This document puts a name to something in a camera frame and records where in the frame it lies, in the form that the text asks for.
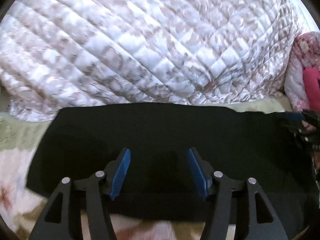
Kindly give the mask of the white quilted bedspread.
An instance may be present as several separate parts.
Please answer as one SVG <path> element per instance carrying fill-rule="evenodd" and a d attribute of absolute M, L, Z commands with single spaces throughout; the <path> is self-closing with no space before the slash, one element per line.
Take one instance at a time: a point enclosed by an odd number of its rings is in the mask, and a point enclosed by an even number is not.
<path fill-rule="evenodd" d="M 64 107 L 276 97 L 302 31 L 291 0 L 14 0 L 1 85 L 25 121 Z"/>

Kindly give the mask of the green floral plush blanket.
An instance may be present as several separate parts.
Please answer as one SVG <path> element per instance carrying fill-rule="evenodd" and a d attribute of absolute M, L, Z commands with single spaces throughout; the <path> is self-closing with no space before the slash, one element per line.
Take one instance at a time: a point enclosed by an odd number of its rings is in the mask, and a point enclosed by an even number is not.
<path fill-rule="evenodd" d="M 47 200 L 26 188 L 31 159 L 48 122 L 9 115 L 10 96 L 1 88 L 1 217 L 16 239 L 28 239 Z M 200 239 L 203 222 L 148 221 L 112 215 L 118 239 Z"/>

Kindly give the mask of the pink floral rolled comforter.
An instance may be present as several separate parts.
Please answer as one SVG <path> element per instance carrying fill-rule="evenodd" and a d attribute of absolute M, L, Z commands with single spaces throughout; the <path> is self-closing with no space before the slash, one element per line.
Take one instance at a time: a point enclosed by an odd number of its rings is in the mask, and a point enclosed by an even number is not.
<path fill-rule="evenodd" d="M 295 38 L 284 91 L 295 112 L 319 113 L 319 32 L 312 31 Z"/>

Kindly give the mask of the black pants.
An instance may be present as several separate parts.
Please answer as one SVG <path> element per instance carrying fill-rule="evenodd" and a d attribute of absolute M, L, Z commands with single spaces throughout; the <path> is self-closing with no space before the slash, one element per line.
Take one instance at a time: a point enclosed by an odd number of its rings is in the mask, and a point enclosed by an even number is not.
<path fill-rule="evenodd" d="M 318 138 L 305 116 L 225 107 L 133 103 L 61 109 L 31 162 L 27 187 L 49 199 L 32 239 L 80 239 L 80 210 L 93 239 L 115 239 L 111 214 L 204 222 L 202 239 L 293 239 L 319 224 L 311 159 Z M 187 161 L 196 148 L 213 168 L 203 200 Z M 104 194 L 107 164 L 123 148 L 131 163 L 115 200 Z"/>

